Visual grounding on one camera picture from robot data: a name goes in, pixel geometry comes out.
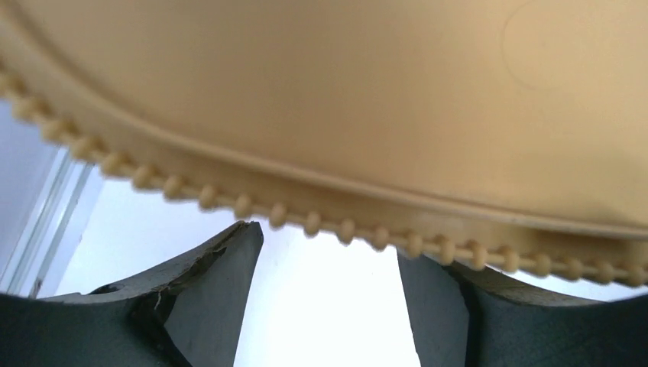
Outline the yellow plastic basket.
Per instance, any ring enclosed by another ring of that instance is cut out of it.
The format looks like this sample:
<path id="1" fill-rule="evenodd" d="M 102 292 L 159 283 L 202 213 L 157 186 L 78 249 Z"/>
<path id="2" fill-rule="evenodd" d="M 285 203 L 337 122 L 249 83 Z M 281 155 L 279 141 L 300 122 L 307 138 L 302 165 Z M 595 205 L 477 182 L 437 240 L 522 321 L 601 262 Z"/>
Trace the yellow plastic basket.
<path id="1" fill-rule="evenodd" d="M 1 95 L 206 210 L 647 282 L 645 1 L 3 1 Z"/>

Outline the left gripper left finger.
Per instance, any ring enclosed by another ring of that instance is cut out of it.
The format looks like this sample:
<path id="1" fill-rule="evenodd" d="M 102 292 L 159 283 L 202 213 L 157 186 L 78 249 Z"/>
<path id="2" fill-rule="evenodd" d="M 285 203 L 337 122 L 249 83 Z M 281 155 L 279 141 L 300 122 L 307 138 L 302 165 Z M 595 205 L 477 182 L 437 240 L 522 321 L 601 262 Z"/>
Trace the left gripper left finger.
<path id="1" fill-rule="evenodd" d="M 1 296 L 3 366 L 232 366 L 264 236 L 237 222 L 89 294 Z"/>

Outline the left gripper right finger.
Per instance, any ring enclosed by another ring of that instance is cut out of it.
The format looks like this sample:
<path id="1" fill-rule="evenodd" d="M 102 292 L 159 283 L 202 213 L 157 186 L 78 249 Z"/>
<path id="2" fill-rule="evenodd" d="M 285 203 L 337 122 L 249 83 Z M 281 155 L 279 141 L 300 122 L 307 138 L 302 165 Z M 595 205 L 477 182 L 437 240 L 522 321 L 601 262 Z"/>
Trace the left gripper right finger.
<path id="1" fill-rule="evenodd" d="M 603 302 L 399 255 L 423 366 L 645 366 L 647 298 Z"/>

